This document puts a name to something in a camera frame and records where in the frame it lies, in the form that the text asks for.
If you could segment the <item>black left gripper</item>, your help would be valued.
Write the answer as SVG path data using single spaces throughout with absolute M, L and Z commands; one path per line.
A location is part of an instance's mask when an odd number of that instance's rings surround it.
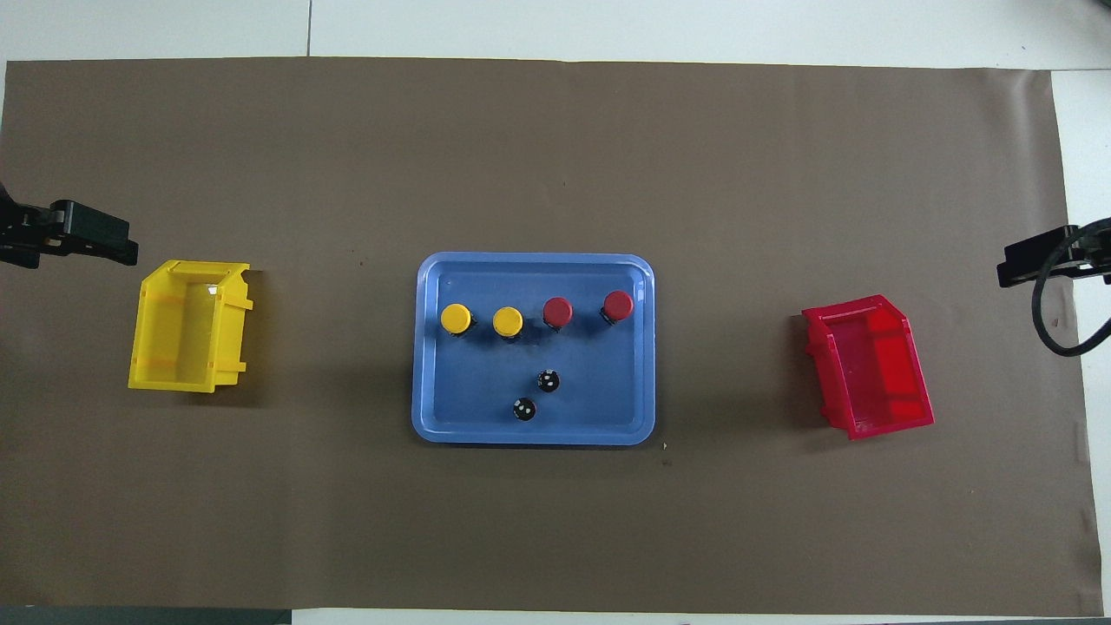
M 1 183 L 1 262 L 39 268 L 40 253 L 36 250 L 43 245 L 48 226 L 51 252 L 62 256 L 83 254 L 136 266 L 139 245 L 130 239 L 127 220 L 76 201 L 53 201 L 50 209 L 20 203 Z

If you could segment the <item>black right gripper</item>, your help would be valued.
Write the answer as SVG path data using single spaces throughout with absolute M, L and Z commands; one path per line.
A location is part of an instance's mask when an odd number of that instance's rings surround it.
M 1074 249 L 1068 248 L 1063 260 L 1053 261 L 1049 278 L 1100 276 L 1103 284 L 1110 284 L 1110 218 L 1107 216 L 1078 229 L 1053 228 L 1003 246 L 1003 262 L 995 266 L 997 285 L 1015 288 L 1035 280 L 1053 249 L 1072 233 L 1075 233 Z M 1081 253 L 1079 268 L 1078 252 Z

